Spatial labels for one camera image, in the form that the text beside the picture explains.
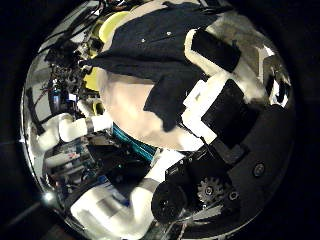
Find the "beige fabric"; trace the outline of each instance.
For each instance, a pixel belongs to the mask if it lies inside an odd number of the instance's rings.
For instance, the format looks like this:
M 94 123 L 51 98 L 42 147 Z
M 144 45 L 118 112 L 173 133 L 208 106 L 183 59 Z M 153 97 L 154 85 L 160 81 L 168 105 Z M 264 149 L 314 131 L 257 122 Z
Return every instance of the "beige fabric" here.
M 162 2 L 156 0 L 146 3 L 133 10 L 118 26 L 143 16 L 144 14 L 163 8 Z M 173 3 L 194 2 L 172 0 Z M 104 45 L 104 51 L 109 49 L 112 37 Z M 98 87 L 104 106 L 112 116 L 114 122 L 127 134 L 147 144 L 176 150 L 197 150 L 202 142 L 181 128 L 166 133 L 162 130 L 162 120 L 152 112 L 143 111 L 146 99 L 153 87 L 153 82 L 106 72 L 97 71 Z

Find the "black gear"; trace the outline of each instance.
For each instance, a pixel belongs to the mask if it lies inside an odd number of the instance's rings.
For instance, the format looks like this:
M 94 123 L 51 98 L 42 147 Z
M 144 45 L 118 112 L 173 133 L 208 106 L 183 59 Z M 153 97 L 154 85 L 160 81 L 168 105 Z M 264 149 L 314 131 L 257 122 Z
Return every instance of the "black gear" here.
M 221 198 L 224 188 L 217 178 L 205 178 L 198 186 L 198 197 L 205 205 L 211 204 Z

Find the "wire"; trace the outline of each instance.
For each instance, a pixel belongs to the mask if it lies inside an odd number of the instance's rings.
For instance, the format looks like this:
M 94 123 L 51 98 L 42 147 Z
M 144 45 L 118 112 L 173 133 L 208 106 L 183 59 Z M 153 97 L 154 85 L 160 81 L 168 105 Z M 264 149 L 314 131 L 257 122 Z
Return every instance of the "wire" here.
M 103 3 L 102 0 L 99 1 L 99 7 L 101 6 L 101 4 Z M 102 4 L 102 10 L 101 10 L 101 13 L 103 13 L 105 10 L 105 5 Z M 67 40 L 70 40 L 72 39 L 73 37 L 77 36 L 79 33 L 82 33 L 84 30 L 86 30 L 88 27 L 90 27 L 92 24 L 94 24 L 99 18 L 101 17 L 101 14 L 99 14 L 96 18 L 94 18 L 92 21 L 90 21 L 86 26 L 84 26 L 83 28 L 81 28 L 80 30 L 78 30 L 77 32 L 73 33 L 72 35 L 70 35 L 68 38 L 65 38 L 61 41 L 58 41 L 58 42 L 55 42 L 45 48 L 43 48 L 42 50 L 40 50 L 36 55 L 39 55 L 49 49 L 51 49 L 52 47 L 56 47 L 56 46 L 59 46 L 59 44 L 63 44 L 65 43 Z
M 80 24 L 82 24 L 82 23 L 84 23 L 86 20 L 88 20 L 90 17 L 92 17 L 93 15 L 94 15 L 94 13 L 99 9 L 99 7 L 100 7 L 100 5 L 98 4 L 98 6 L 94 9 L 94 10 L 92 10 L 92 13 L 90 14 L 90 15 L 88 15 L 88 16 L 86 16 L 86 17 L 84 17 L 79 23 L 78 23 L 78 25 L 80 25 Z M 61 34 L 64 34 L 64 33 L 68 33 L 68 32 L 70 32 L 70 31 L 73 31 L 74 29 L 75 29 L 75 27 L 72 27 L 72 28 L 70 28 L 70 26 L 69 26 L 69 28 L 68 29 L 65 29 L 65 30 L 63 30 L 63 31 L 61 31 L 61 32 L 57 32 L 57 33 L 55 33 L 55 34 L 53 34 L 53 35 L 50 35 L 50 36 L 48 36 L 45 40 L 44 40 L 44 42 L 47 42 L 48 40 L 50 40 L 50 39 L 52 39 L 52 38 L 54 38 L 54 37 L 56 37 L 56 36 L 58 36 L 58 35 L 61 35 Z

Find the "black background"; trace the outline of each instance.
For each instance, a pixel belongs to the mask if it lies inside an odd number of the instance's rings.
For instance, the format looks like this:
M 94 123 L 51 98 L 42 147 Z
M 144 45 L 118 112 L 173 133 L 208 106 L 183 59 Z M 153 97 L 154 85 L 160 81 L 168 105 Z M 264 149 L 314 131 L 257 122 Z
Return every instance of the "black background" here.
M 37 48 L 79 2 L 9 0 L 1 3 L 0 226 L 40 199 L 18 142 L 20 94 Z M 296 147 L 286 178 L 265 211 L 235 239 L 317 239 L 320 227 L 320 1 L 231 2 L 261 26 L 279 48 L 294 85 L 298 113 Z M 0 234 L 0 239 L 10 240 L 41 238 L 81 239 L 43 206 Z

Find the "teal object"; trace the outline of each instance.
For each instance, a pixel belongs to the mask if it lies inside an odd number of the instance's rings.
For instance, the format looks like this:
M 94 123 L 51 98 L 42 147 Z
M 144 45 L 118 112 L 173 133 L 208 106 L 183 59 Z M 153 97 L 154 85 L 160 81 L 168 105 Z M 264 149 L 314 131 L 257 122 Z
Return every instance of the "teal object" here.
M 144 159 L 149 162 L 152 161 L 154 154 L 156 153 L 156 148 L 150 145 L 144 144 L 140 141 L 135 140 L 130 137 L 124 131 L 122 131 L 116 124 L 113 124 L 113 135 L 121 140 L 122 142 L 128 143 L 131 145 L 133 151 L 138 155 L 142 156 Z

